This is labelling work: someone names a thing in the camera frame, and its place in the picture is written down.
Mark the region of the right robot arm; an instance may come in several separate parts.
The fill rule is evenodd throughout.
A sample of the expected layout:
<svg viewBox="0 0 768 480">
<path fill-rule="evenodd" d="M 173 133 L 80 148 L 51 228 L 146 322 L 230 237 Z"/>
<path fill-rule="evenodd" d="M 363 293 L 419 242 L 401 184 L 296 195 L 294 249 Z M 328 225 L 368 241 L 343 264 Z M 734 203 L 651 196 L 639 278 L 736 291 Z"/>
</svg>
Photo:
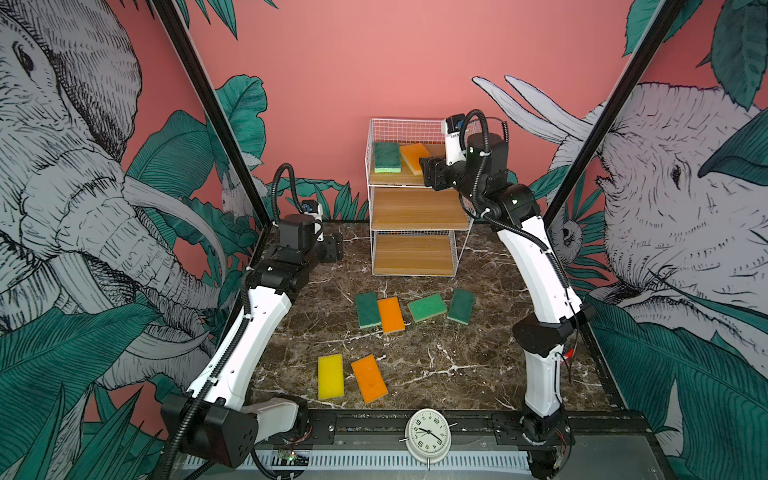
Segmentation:
<svg viewBox="0 0 768 480">
<path fill-rule="evenodd" d="M 572 288 L 534 194 L 509 179 L 508 133 L 492 133 L 477 109 L 443 120 L 441 131 L 444 155 L 420 160 L 425 186 L 455 190 L 467 214 L 493 227 L 533 302 L 533 312 L 514 325 L 513 337 L 526 362 L 521 428 L 530 443 L 542 445 L 564 432 L 560 371 L 565 343 L 594 311 L 583 308 Z"/>
</svg>

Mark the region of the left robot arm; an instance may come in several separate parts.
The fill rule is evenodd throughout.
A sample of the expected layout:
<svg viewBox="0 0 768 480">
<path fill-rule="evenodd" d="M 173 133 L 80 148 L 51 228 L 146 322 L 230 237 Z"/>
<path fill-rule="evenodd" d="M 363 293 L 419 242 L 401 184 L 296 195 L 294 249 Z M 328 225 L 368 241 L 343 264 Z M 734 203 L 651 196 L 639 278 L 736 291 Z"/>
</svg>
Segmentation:
<svg viewBox="0 0 768 480">
<path fill-rule="evenodd" d="M 247 405 L 246 394 L 255 368 L 281 320 L 307 285 L 314 268 L 343 258 L 340 234 L 326 235 L 322 206 L 298 201 L 292 215 L 273 214 L 278 242 L 247 269 L 240 289 L 241 309 L 214 356 L 183 395 L 171 395 L 161 415 L 169 433 L 152 473 L 172 476 L 184 453 L 215 464 L 239 467 L 257 443 L 295 425 L 299 401 L 274 397 Z"/>
</svg>

